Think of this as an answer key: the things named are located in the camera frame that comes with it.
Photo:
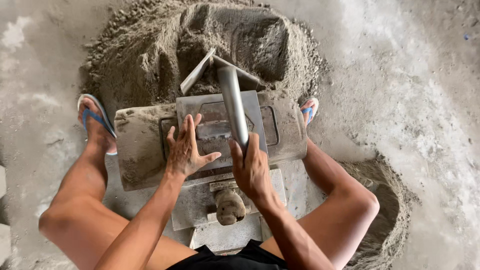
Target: foot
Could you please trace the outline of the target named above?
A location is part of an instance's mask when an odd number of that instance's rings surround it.
[[[300,111],[306,109],[306,108],[311,108],[312,111],[316,111],[317,109],[317,104],[315,103],[315,101],[313,101],[313,99],[309,99],[301,108],[300,108]],[[308,122],[309,122],[309,117],[310,117],[310,113],[309,112],[306,112],[303,114],[303,122],[305,124],[305,128],[307,127],[308,125]]]
[[[89,98],[84,98],[80,102],[80,107],[78,110],[78,121],[82,126],[84,125],[82,121],[82,116],[85,109],[90,109],[96,115],[102,115],[100,109],[95,105],[93,100]],[[106,153],[115,153],[117,152],[117,142],[115,138],[105,129],[105,127],[99,123],[97,120],[93,119],[91,116],[86,118],[86,128],[88,135],[88,143],[93,143],[101,146],[106,150]]]

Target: flip-flop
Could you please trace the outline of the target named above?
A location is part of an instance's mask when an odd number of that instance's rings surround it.
[[[105,109],[103,108],[102,104],[100,103],[100,101],[98,101],[98,99],[96,99],[96,97],[90,95],[90,94],[82,94],[80,95],[80,97],[78,98],[78,102],[77,102],[77,110],[80,111],[80,103],[82,103],[82,100],[84,98],[88,98],[90,100],[93,101],[93,103],[95,104],[95,106],[97,108],[100,109],[100,111],[102,112],[102,116],[94,113],[93,111],[91,111],[89,108],[86,108],[82,114],[82,122],[84,124],[84,129],[87,130],[87,126],[86,126],[86,120],[87,120],[87,117],[88,116],[91,116],[93,119],[95,119],[97,122],[99,122],[100,124],[102,124],[106,130],[108,130],[108,132],[114,137],[114,138],[117,138],[117,135],[115,134],[115,131],[113,130],[113,127],[112,125],[110,124],[110,121],[108,120],[108,116],[107,116],[107,113],[105,112]],[[109,156],[115,156],[117,154],[117,152],[115,151],[115,153],[107,153],[107,155]]]
[[[305,103],[307,103],[307,101],[309,100],[313,100],[313,103],[316,105],[315,106],[315,109],[312,109],[311,107],[308,107],[306,109],[303,109],[301,111],[301,113],[308,113],[308,122],[307,122],[307,125],[310,124],[310,121],[312,121],[313,117],[315,116],[315,114],[317,113],[317,110],[318,110],[318,99],[317,98],[313,98],[313,97],[308,97],[303,103],[302,105],[300,105],[300,108],[303,107],[303,105],[305,105]]]

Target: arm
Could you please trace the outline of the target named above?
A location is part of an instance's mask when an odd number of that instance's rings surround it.
[[[292,269],[334,269],[278,198],[270,182],[267,154],[259,149],[258,135],[250,133],[245,159],[237,142],[229,144],[235,181],[265,217],[288,266]]]
[[[202,157],[198,154],[195,127],[200,120],[200,114],[195,121],[191,115],[187,115],[177,141],[173,139],[175,127],[170,129],[167,136],[170,155],[160,186],[135,218],[115,238],[95,269],[145,268],[170,218],[185,178],[220,157],[218,152]]]

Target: steel pipe handle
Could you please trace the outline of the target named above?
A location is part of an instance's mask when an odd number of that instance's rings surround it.
[[[238,142],[245,156],[248,147],[248,127],[240,96],[240,87],[235,67],[217,69],[223,102],[227,109],[233,138]]]

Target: leg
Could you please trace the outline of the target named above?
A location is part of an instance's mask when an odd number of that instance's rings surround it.
[[[328,198],[298,222],[332,264],[342,269],[355,253],[380,206],[374,194],[309,138],[303,164],[308,176]],[[260,247],[283,258],[273,237]]]
[[[89,99],[85,106],[96,114],[99,109]],[[38,222],[41,233],[56,244],[80,270],[93,269],[108,246],[128,224],[102,204],[107,187],[105,153],[116,148],[115,139],[91,117],[87,118],[88,143],[69,169],[50,207]],[[162,236],[147,269],[166,269],[196,252]]]

